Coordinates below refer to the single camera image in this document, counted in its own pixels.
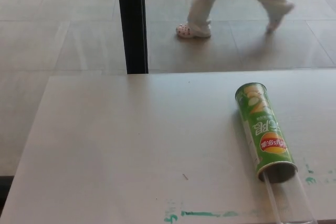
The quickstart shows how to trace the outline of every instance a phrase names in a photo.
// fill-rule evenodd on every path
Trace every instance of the shoe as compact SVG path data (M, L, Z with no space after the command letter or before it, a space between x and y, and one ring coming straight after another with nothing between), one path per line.
M193 39L193 38L209 38L211 34L200 34L194 32L188 23L181 24L176 28L176 34L184 39Z
M281 7L281 10L276 15L269 15L269 23L266 28L266 33L271 34L276 29L278 29L283 18L289 14L294 9L294 7L295 5L293 3L286 3Z

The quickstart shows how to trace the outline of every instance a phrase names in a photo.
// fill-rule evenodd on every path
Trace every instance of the green chip can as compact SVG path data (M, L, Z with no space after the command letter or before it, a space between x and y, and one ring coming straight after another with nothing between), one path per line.
M236 92L247 142L256 168L263 181L265 172L271 183L292 178L297 167L270 105L267 90L260 83L248 83Z

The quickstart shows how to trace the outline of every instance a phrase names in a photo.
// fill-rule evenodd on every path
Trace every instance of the tiled floor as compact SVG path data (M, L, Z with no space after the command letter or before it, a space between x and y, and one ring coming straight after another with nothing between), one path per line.
M255 0L217 0L213 36L179 40L191 0L146 0L152 73L334 67L336 0L291 0L272 37ZM51 75L125 74L118 0L0 0L0 175L14 175Z

